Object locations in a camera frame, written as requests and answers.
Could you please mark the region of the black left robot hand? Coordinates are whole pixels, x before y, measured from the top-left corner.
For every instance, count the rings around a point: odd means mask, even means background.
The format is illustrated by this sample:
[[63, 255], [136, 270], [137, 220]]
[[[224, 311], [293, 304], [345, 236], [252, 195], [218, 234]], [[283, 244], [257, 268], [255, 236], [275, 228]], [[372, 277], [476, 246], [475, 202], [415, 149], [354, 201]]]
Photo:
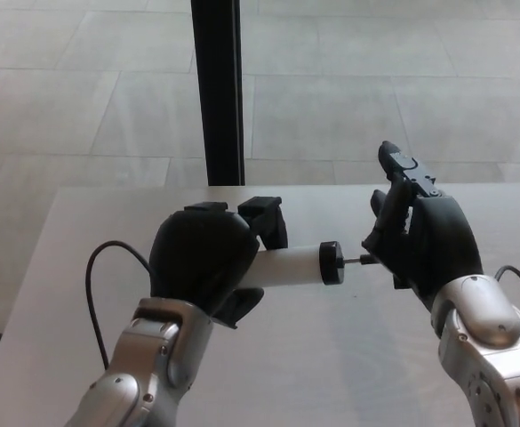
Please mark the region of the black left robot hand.
[[239, 287], [260, 246], [288, 246], [281, 204], [252, 197], [231, 212], [226, 202], [206, 201], [170, 215], [151, 247], [150, 295], [190, 302], [235, 329], [264, 295], [261, 286]]

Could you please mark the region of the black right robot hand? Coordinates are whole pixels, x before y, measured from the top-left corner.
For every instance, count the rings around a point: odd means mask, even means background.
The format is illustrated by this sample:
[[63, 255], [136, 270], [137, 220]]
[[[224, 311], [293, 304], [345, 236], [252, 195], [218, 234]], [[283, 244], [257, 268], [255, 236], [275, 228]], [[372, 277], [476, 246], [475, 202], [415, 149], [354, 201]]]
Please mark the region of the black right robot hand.
[[371, 197], [375, 223], [362, 247], [427, 309], [456, 278], [484, 273], [476, 239], [457, 201], [436, 187], [436, 177], [392, 142], [378, 151], [390, 182]]

